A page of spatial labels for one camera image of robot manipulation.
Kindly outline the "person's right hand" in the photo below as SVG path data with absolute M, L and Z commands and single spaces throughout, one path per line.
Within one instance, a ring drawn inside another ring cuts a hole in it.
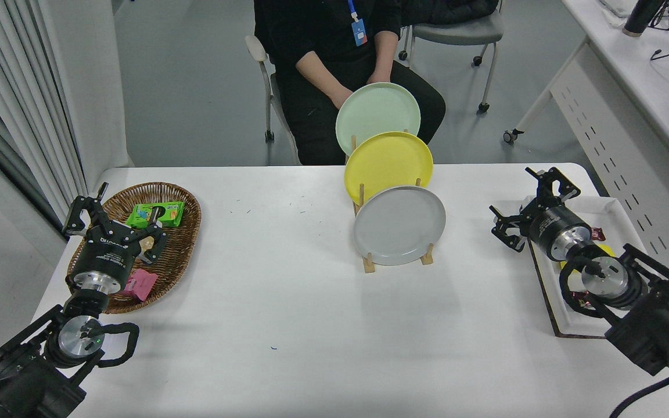
M 335 106 L 335 109 L 337 110 L 341 109 L 343 104 L 346 102 L 348 98 L 351 97 L 352 94 L 353 94 L 352 90 L 343 87 L 342 85 L 333 87 L 329 92 L 326 93 L 329 100 L 332 101 L 333 105 Z

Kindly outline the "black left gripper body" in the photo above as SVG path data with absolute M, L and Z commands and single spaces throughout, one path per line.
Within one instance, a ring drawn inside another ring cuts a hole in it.
M 81 254 L 71 270 L 72 277 L 79 273 L 97 272 L 113 279 L 128 279 L 135 259 L 141 253 L 140 244 L 125 240 L 134 235 L 127 225 L 111 224 L 107 231 L 112 234 L 99 226 L 88 230 Z

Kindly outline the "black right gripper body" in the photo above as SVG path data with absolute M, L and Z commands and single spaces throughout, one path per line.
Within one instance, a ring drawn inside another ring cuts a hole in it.
M 581 240 L 589 240 L 589 225 L 566 206 L 529 204 L 525 207 L 525 214 L 531 217 L 528 237 L 542 248 L 550 248 L 567 231 L 576 233 Z

